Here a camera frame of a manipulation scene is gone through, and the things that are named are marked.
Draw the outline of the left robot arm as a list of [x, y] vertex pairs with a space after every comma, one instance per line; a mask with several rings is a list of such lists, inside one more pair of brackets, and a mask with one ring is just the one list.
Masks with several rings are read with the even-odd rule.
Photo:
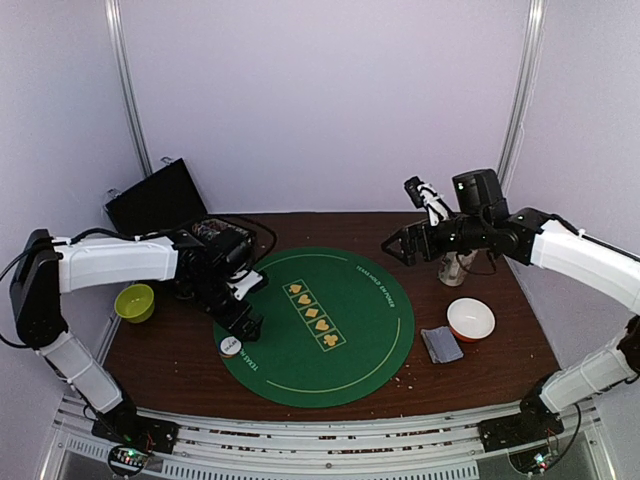
[[146, 281], [176, 286], [237, 338], [255, 340], [262, 319], [248, 296], [267, 285], [252, 240], [233, 229], [205, 242], [184, 229], [124, 235], [92, 228], [73, 237], [33, 230], [9, 264], [13, 319], [21, 347], [34, 351], [100, 416], [123, 444], [144, 433], [125, 388], [75, 329], [107, 320], [121, 289]]

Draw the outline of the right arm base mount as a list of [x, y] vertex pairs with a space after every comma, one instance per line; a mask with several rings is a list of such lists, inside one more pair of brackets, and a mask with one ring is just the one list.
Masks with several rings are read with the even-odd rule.
[[546, 440], [550, 433], [563, 433], [564, 425], [558, 414], [522, 407], [517, 414], [481, 421], [478, 431], [489, 453]]

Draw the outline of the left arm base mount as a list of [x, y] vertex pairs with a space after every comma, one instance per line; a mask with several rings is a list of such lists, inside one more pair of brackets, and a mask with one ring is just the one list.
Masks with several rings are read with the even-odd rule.
[[108, 414], [96, 412], [95, 416], [91, 430], [95, 437], [144, 453], [173, 452], [179, 432], [175, 422], [141, 416], [131, 410]]

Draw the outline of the white dealer button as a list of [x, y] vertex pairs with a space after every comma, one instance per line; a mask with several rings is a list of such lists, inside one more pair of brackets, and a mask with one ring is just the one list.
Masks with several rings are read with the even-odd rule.
[[238, 355], [242, 348], [242, 342], [234, 336], [223, 338], [218, 345], [220, 356], [226, 359], [233, 358]]

